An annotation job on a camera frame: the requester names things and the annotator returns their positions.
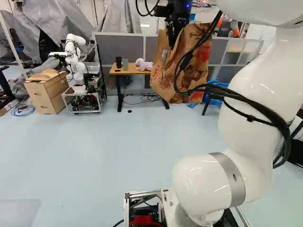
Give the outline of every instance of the brown paper bag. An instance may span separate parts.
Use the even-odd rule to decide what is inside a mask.
[[[187,25],[179,33],[172,51],[169,48],[167,32],[159,30],[150,85],[168,103],[202,102],[203,92],[194,92],[191,96],[182,96],[175,92],[174,73],[181,57],[196,45],[209,26],[209,24]],[[211,43],[210,38],[194,51],[194,57],[185,72],[181,72],[177,79],[180,91],[188,91],[206,82]]]

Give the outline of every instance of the black cable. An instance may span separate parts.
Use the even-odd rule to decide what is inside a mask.
[[[303,136],[303,134],[302,134],[302,136]],[[302,138],[302,136],[300,136],[298,140],[300,140]]]
[[[146,10],[147,10],[147,14],[142,14],[142,13],[140,12],[139,7],[138,7],[138,0],[135,1],[135,3],[136,3],[136,8],[137,8],[137,12],[139,13],[139,15],[140,15],[141,17],[146,17],[146,16],[148,16],[148,15],[153,16],[153,15],[151,14],[151,12],[154,11],[154,9],[158,6],[158,3],[160,2],[160,0],[157,1],[156,5],[151,9],[151,11],[149,11],[149,9],[148,9],[148,7],[147,7],[147,0],[144,0],[144,1],[145,1],[144,3],[145,3]]]
[[[142,102],[138,102],[138,103],[127,103],[123,100],[123,102],[125,104],[129,104],[129,105],[138,105],[138,104],[141,104],[141,103],[156,102],[156,101],[159,101],[161,99],[159,95],[151,95],[151,94],[125,95],[125,96],[141,96]]]
[[[97,21],[97,25],[98,25],[98,17],[97,17],[97,10],[96,10],[96,3],[95,3],[95,0],[94,0],[94,7],[95,7],[96,21]]]
[[[207,86],[209,86],[209,84],[199,85],[198,87],[207,87]],[[218,85],[215,85],[215,87],[219,88],[221,90],[230,91],[231,93],[236,93],[236,92],[234,92],[234,91],[232,91],[232,90],[230,90],[230,89],[228,89],[226,87],[220,87]],[[289,131],[289,127],[288,127],[287,123],[276,112],[272,111],[271,109],[269,109],[268,107],[266,107],[266,106],[264,106],[264,105],[262,105],[260,103],[252,101],[250,99],[247,99],[246,97],[241,96],[241,95],[239,96],[239,95],[235,95],[235,94],[228,94],[226,92],[221,92],[221,91],[218,91],[218,90],[210,91],[209,89],[205,90],[205,89],[198,89],[198,88],[194,88],[194,89],[190,90],[189,92],[206,92],[206,93],[211,93],[211,94],[215,94],[215,95],[219,95],[219,96],[223,96],[223,97],[233,98],[233,99],[236,99],[236,100],[239,100],[239,101],[242,101],[242,102],[245,102],[245,103],[251,105],[253,108],[255,108],[260,113],[262,113],[263,115],[265,115],[272,122],[273,126],[275,126],[275,127],[277,127],[279,129],[279,131],[281,132],[282,136],[285,139],[284,144],[282,146],[282,149],[280,150],[280,152],[278,153],[278,155],[275,157],[275,159],[273,161],[273,168],[280,167],[281,165],[283,165],[288,160],[288,158],[290,156],[290,152],[291,152],[290,131]],[[257,119],[256,117],[254,117],[252,115],[250,115],[250,118],[252,119],[252,121],[254,119]]]
[[[157,3],[156,3],[156,5],[152,8],[152,10],[149,11],[148,5],[147,5],[147,0],[144,0],[145,8],[146,8],[146,11],[147,11],[148,15],[150,15],[151,17],[153,17],[155,15],[155,14],[151,14],[151,12],[158,6],[159,2],[160,2],[160,0],[158,0]]]
[[[113,227],[117,227],[117,226],[120,225],[122,222],[124,222],[124,219],[122,219],[121,221],[118,221]]]
[[[150,206],[150,207],[152,207],[152,205],[150,205],[150,204],[148,204],[147,202],[144,202],[146,205],[148,205],[148,206]]]
[[[10,10],[11,10],[11,13],[13,14],[14,12],[13,12],[13,9],[11,7],[10,1],[8,0],[8,2],[9,2],[9,7],[10,7]]]
[[[215,94],[223,97],[229,97],[232,99],[236,99],[242,102],[245,102],[252,106],[254,109],[258,110],[260,113],[262,113],[264,116],[266,116],[270,122],[264,121],[262,119],[258,119],[252,115],[248,115],[245,113],[242,113],[240,111],[237,111],[237,113],[242,113],[241,115],[243,117],[246,117],[248,121],[258,121],[260,123],[266,123],[271,126],[275,126],[278,128],[282,136],[284,137],[285,141],[283,144],[283,149],[280,150],[279,154],[276,156],[273,162],[273,168],[277,168],[281,165],[283,165],[289,158],[290,156],[290,151],[291,151],[291,137],[290,137],[290,131],[287,123],[284,121],[282,117],[280,117],[276,112],[272,111],[268,107],[257,103],[253,100],[250,100],[241,94],[232,91],[226,87],[221,87],[218,85],[210,85],[210,84],[202,84],[194,89],[181,92],[180,89],[177,86],[177,79],[178,76],[180,75],[181,71],[185,71],[186,67],[188,66],[189,62],[193,58],[193,53],[194,51],[201,46],[203,43],[205,43],[213,34],[214,29],[216,28],[220,18],[221,18],[222,12],[219,11],[218,14],[216,15],[215,19],[211,23],[210,27],[208,28],[207,32],[201,37],[201,39],[197,42],[197,44],[186,54],[184,54],[179,62],[177,63],[176,69],[175,69],[175,74],[174,74],[174,89],[178,94],[181,94],[183,96],[189,96],[193,92],[205,92],[205,93],[210,93],[210,94]]]

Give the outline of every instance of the wooden box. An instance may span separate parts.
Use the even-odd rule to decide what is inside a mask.
[[[65,104],[61,94],[68,88],[67,72],[47,69],[28,78],[24,85],[37,111],[41,114],[58,114]]]

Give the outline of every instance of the black table leg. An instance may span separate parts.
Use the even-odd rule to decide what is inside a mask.
[[[120,77],[121,76],[116,75],[116,86],[117,86],[117,92],[118,92],[118,112],[121,112],[121,110],[122,110],[122,104],[123,104],[123,98],[124,98],[124,95],[121,94]]]
[[[165,109],[169,110],[169,104],[162,98],[162,102],[165,106]]]
[[[206,112],[206,110],[207,110],[207,108],[208,108],[208,106],[209,106],[211,100],[212,100],[212,97],[211,97],[211,95],[209,94],[209,95],[208,95],[208,98],[205,100],[204,108],[203,108],[203,111],[202,111],[202,116],[205,115],[205,112]]]

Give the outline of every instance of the white robot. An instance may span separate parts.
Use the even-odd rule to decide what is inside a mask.
[[[67,63],[67,69],[70,74],[66,76],[66,80],[75,93],[85,93],[84,77],[83,73],[86,70],[84,63],[79,62],[81,51],[78,46],[85,45],[84,38],[68,34],[65,41],[65,52],[52,52],[49,57],[63,57]]]
[[[268,51],[243,68],[229,89],[261,103],[286,122],[303,104],[303,1],[218,0],[220,10],[237,21],[277,27]],[[229,105],[268,119],[250,105],[225,98]],[[219,131],[228,144],[221,153],[185,157],[174,167],[175,210],[166,212],[172,226],[211,227],[228,207],[262,197],[271,183],[273,155],[281,135],[277,128],[246,118],[222,105]]]

